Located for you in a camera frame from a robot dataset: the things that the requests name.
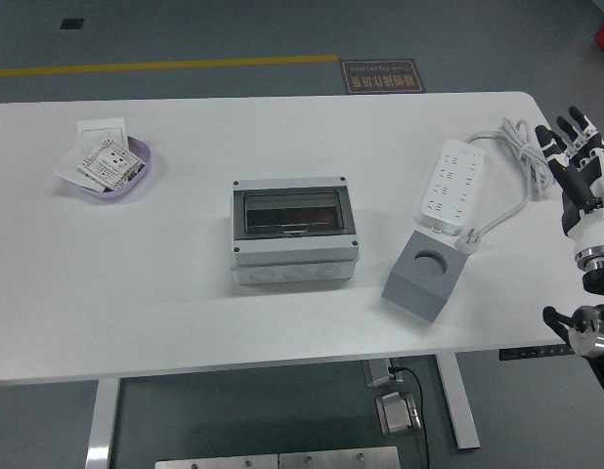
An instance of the circular hole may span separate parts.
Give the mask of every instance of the circular hole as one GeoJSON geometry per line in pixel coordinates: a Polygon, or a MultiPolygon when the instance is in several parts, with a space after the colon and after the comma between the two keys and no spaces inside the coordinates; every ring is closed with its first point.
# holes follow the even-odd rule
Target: circular hole
{"type": "Polygon", "coordinates": [[[440,277],[448,269],[446,258],[431,249],[419,251],[414,261],[419,273],[426,277],[440,277]]]}

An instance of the white cable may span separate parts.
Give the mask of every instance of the white cable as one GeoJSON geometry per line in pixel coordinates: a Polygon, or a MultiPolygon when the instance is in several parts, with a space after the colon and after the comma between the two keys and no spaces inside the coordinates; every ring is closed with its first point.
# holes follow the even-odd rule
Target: white cable
{"type": "Polygon", "coordinates": [[[530,136],[530,125],[525,120],[520,120],[517,125],[504,118],[497,132],[479,132],[467,138],[466,143],[480,139],[504,140],[508,143],[513,155],[521,165],[522,171],[526,176],[526,191],[524,198],[518,205],[503,213],[481,230],[470,230],[462,234],[456,240],[455,246],[466,254],[473,254],[478,250],[482,236],[495,228],[500,223],[508,220],[517,214],[530,200],[531,192],[536,190],[539,195],[543,193],[553,181],[553,177],[547,166],[547,161],[539,148],[533,146],[530,136]],[[520,134],[521,127],[525,129],[525,136],[520,134]]]}

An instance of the table leg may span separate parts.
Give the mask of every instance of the table leg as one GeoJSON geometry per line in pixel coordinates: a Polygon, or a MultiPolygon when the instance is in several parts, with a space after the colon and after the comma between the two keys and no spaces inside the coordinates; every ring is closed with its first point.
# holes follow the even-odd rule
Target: table leg
{"type": "Polygon", "coordinates": [[[108,469],[118,396],[119,378],[98,381],[85,469],[108,469]]]}
{"type": "Polygon", "coordinates": [[[456,354],[437,354],[437,366],[441,375],[446,401],[450,410],[450,418],[454,428],[458,449],[473,449],[480,447],[478,432],[467,400],[465,386],[460,376],[460,368],[456,354]]]}

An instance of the power cord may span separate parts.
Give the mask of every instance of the power cord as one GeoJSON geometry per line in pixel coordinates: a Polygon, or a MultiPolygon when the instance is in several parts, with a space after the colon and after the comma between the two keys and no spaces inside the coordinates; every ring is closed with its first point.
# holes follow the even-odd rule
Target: power cord
{"type": "Polygon", "coordinates": [[[458,237],[454,245],[465,254],[471,255],[476,252],[478,247],[480,247],[482,237],[486,233],[524,208],[528,203],[528,200],[530,200],[530,195],[533,190],[536,190],[539,195],[542,195],[543,191],[552,184],[553,177],[547,166],[547,161],[540,151],[539,146],[533,145],[529,129],[532,129],[532,127],[525,120],[520,120],[517,122],[517,125],[515,125],[510,120],[504,118],[502,119],[498,131],[479,132],[465,140],[465,143],[467,144],[471,144],[472,142],[481,139],[505,141],[510,147],[513,155],[517,158],[526,177],[526,191],[524,198],[518,205],[494,219],[484,228],[480,230],[472,229],[458,237]],[[522,127],[524,128],[525,135],[522,135],[520,132],[522,127]]]}
{"type": "Polygon", "coordinates": [[[423,430],[423,440],[426,446],[426,469],[430,469],[430,447],[428,446],[428,432],[426,431],[426,422],[423,419],[423,392],[421,391],[421,382],[419,381],[419,378],[417,377],[415,372],[405,366],[389,366],[388,370],[389,373],[393,374],[394,376],[400,371],[408,371],[412,375],[412,377],[415,378],[417,388],[419,389],[419,414],[421,416],[421,429],[423,430]]]}

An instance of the power strip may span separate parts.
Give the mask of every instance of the power strip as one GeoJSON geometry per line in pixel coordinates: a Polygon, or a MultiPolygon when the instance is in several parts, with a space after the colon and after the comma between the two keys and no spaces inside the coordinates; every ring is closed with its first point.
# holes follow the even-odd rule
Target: power strip
{"type": "Polygon", "coordinates": [[[465,220],[485,151],[460,140],[447,140],[417,212],[417,219],[435,232],[457,235],[465,220]]]}

